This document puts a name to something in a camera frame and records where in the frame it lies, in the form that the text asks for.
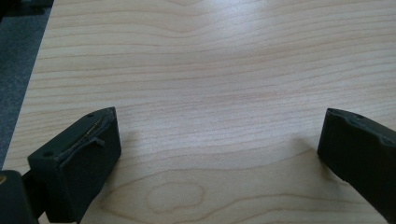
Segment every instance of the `gray carpet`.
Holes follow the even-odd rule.
[[[44,15],[5,17],[0,23],[0,169],[20,114],[50,8]]]

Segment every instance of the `wood grain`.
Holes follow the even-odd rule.
[[[395,1],[56,1],[5,168],[115,106],[82,223],[386,223],[316,147],[327,107],[396,129],[395,71]]]

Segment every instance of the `wooden table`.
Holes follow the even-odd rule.
[[[115,106],[82,223],[386,223],[316,148],[328,107],[396,129],[395,71],[395,1],[60,0],[5,168]]]

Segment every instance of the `light wood surface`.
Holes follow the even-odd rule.
[[[316,148],[328,107],[396,129],[395,71],[393,0],[58,0],[5,168],[115,106],[83,224],[386,223]]]

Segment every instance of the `floor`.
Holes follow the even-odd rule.
[[[0,169],[20,114],[50,8],[45,14],[5,17],[0,23]]]

